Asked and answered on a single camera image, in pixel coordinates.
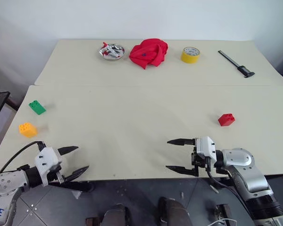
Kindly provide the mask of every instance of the tape roll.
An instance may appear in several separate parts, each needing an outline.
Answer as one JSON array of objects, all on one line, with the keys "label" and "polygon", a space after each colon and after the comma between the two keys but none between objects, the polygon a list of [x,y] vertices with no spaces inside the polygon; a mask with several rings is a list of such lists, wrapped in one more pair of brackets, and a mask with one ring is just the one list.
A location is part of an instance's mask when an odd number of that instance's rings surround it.
[{"label": "tape roll", "polygon": [[187,64],[196,63],[200,55],[200,51],[194,47],[185,47],[181,54],[181,60]]}]

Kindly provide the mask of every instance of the white cable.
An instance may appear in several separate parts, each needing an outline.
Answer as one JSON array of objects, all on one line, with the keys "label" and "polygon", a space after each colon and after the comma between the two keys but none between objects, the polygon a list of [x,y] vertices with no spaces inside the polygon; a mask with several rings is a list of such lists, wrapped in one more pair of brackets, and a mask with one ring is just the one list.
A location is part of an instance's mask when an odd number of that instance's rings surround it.
[{"label": "white cable", "polygon": [[234,221],[236,223],[236,226],[237,226],[237,221],[236,220],[233,220],[233,219],[230,219],[230,218],[223,218],[223,219],[220,219],[220,220],[217,220],[215,222],[213,222],[212,224],[209,224],[208,226],[212,226],[214,225],[215,223],[219,222],[219,221],[224,221],[224,220],[231,220],[231,221]]}]

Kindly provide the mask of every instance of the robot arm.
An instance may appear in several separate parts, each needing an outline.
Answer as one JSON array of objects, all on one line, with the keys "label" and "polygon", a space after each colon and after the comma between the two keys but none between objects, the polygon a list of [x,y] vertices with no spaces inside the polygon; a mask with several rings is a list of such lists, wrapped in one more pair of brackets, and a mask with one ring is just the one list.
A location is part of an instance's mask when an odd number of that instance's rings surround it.
[{"label": "robot arm", "polygon": [[216,150],[215,143],[209,137],[196,139],[176,139],[168,141],[174,145],[194,145],[192,157],[193,169],[178,166],[166,166],[169,169],[187,175],[199,176],[199,167],[205,168],[210,175],[211,166],[217,173],[228,174],[242,198],[251,218],[257,226],[283,226],[283,210],[274,197],[266,178],[256,167],[254,156],[247,150]]},{"label": "robot arm", "polygon": [[15,171],[0,173],[0,226],[12,225],[16,213],[16,202],[22,192],[41,184],[46,186],[53,180],[58,180],[63,185],[79,177],[88,169],[88,166],[80,168],[68,177],[60,174],[61,156],[77,148],[76,146],[60,149],[44,147],[35,157],[36,166],[30,168],[25,165]]}]

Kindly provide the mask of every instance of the red towel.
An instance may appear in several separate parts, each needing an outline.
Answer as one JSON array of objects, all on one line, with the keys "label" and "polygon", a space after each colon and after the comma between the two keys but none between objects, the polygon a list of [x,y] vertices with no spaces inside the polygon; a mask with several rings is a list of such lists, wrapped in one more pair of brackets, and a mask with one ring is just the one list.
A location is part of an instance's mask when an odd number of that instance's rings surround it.
[{"label": "red towel", "polygon": [[165,60],[168,44],[160,39],[146,39],[134,46],[129,58],[132,62],[146,69],[147,65],[158,66]]}]

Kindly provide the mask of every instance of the toy block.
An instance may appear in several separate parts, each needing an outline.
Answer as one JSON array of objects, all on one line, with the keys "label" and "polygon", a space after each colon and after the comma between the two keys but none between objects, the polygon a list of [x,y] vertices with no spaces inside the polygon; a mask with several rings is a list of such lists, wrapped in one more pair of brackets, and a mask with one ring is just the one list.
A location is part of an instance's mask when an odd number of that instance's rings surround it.
[{"label": "toy block", "polygon": [[235,118],[232,114],[223,114],[218,119],[218,121],[219,121],[221,126],[229,126],[235,121]]},{"label": "toy block", "polygon": [[19,125],[19,132],[28,138],[32,138],[38,134],[37,128],[29,122]]},{"label": "toy block", "polygon": [[46,111],[46,109],[37,101],[34,100],[29,104],[30,108],[33,109],[34,112],[36,112],[38,115],[42,114]]}]

